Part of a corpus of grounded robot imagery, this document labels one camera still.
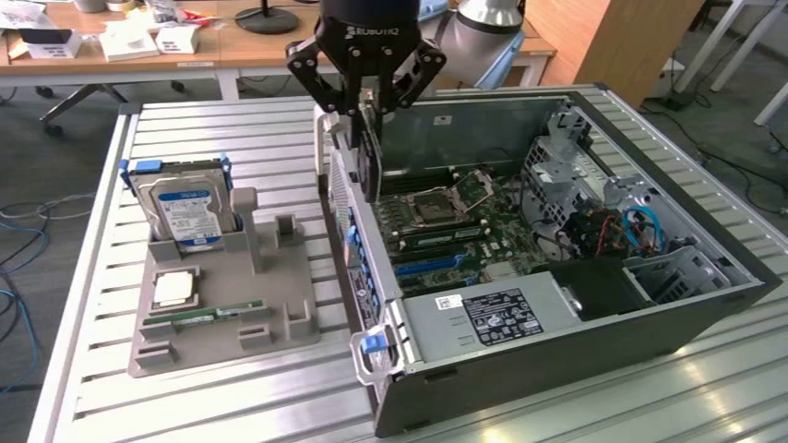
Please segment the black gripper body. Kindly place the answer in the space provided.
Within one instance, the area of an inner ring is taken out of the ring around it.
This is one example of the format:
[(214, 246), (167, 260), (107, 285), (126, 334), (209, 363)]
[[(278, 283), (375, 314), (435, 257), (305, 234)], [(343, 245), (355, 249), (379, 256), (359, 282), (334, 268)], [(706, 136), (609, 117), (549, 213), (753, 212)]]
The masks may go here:
[(418, 1), (323, 1), (315, 41), (341, 73), (342, 89), (385, 79), (422, 44)]

